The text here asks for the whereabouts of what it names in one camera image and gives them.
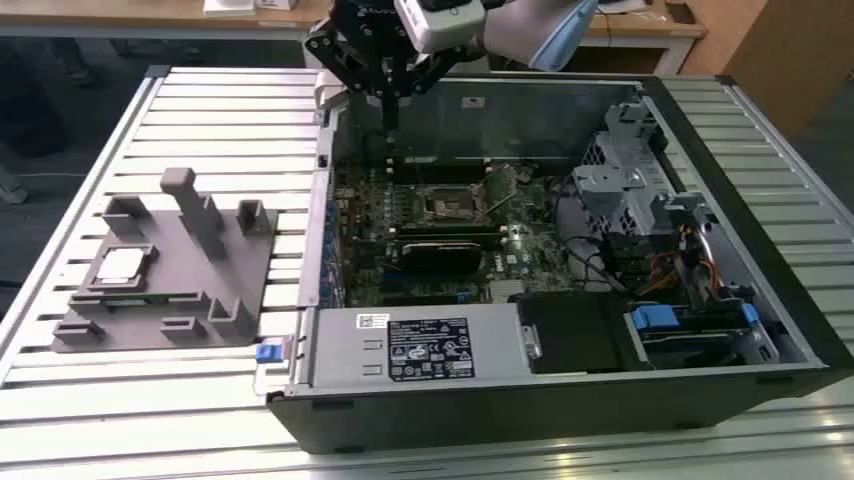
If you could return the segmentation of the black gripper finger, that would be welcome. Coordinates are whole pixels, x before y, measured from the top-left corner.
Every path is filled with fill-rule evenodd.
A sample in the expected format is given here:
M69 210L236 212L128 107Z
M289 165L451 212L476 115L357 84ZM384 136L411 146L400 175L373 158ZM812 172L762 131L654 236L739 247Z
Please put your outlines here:
M308 52L348 89L379 103L381 128L389 134L389 75L383 70L380 30L368 21L324 19L304 40Z
M399 127L401 101L425 93L461 60L461 48L452 47L428 54L412 66L407 58L395 56L389 73L389 130Z

